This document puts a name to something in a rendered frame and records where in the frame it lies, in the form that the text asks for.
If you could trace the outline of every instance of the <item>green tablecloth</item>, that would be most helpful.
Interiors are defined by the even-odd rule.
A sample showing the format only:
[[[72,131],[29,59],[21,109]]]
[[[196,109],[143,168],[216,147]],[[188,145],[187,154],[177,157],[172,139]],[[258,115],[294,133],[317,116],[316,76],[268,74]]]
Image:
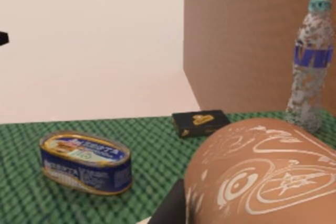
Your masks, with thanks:
[[[282,113],[230,114],[232,122]],[[44,177],[39,139],[76,130],[113,138],[132,151],[134,185],[119,196],[70,190]],[[335,118],[323,113],[316,136],[336,147]],[[134,224],[153,214],[204,137],[179,139],[170,117],[0,125],[0,224]]]

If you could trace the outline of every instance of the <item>wooden panel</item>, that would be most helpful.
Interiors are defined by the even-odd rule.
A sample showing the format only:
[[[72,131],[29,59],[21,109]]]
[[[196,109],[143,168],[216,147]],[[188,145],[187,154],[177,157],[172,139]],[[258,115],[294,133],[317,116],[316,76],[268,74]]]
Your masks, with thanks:
[[[202,109],[286,108],[294,42],[308,1],[185,0],[184,70]],[[323,98],[333,114],[335,80],[333,62]]]

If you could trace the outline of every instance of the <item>plastic bottle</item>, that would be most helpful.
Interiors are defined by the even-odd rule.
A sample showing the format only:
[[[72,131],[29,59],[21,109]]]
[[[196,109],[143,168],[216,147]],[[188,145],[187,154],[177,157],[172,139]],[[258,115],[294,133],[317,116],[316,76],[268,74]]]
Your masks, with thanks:
[[[322,88],[333,52],[330,0],[310,0],[298,31],[285,120],[313,133],[321,126]]]

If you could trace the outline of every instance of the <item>beige background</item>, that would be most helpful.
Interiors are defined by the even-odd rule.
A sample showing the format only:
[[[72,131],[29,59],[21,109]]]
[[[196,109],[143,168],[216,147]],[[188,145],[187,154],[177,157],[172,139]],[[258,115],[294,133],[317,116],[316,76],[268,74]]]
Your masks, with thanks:
[[[185,0],[184,69],[202,109],[284,110],[309,0]],[[336,114],[336,62],[324,106]]]
[[[183,0],[1,0],[0,123],[198,110]]]

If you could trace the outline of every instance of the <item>canned food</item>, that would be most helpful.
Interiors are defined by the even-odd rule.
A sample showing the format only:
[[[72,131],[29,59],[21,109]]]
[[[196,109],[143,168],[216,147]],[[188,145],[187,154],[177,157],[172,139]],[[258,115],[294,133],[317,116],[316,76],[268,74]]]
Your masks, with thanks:
[[[115,195],[132,185],[131,152],[123,144],[73,131],[40,140],[43,173],[73,189]]]

